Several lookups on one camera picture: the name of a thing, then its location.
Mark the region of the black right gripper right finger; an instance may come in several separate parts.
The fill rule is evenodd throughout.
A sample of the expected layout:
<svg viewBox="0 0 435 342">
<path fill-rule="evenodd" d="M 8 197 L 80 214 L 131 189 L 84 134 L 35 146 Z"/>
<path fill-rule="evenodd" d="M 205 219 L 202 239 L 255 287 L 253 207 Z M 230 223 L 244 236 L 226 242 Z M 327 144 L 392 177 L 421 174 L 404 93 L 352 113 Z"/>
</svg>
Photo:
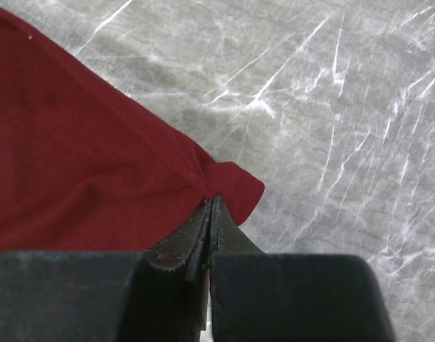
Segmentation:
<svg viewBox="0 0 435 342">
<path fill-rule="evenodd" d="M 267 254 L 212 203 L 215 341 L 394 341 L 377 277 L 349 254 Z"/>
</svg>

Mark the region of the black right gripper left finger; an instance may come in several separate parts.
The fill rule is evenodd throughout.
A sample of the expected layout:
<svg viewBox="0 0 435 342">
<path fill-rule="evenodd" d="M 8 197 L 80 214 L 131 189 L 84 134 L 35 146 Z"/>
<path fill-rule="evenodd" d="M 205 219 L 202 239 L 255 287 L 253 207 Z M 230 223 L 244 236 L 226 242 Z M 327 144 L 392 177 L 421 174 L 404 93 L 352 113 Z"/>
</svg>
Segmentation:
<svg viewBox="0 0 435 342">
<path fill-rule="evenodd" d="M 198 341 L 211 202 L 143 252 L 0 253 L 0 341 Z"/>
</svg>

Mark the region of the dark red t shirt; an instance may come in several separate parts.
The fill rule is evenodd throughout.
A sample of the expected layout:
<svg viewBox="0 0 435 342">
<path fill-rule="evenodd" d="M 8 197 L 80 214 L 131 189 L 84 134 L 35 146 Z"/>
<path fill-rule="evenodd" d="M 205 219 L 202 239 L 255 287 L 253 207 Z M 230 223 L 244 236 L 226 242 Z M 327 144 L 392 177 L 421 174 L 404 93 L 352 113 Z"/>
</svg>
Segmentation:
<svg viewBox="0 0 435 342">
<path fill-rule="evenodd" d="M 224 198 L 264 191 L 0 8 L 0 252 L 142 251 Z"/>
</svg>

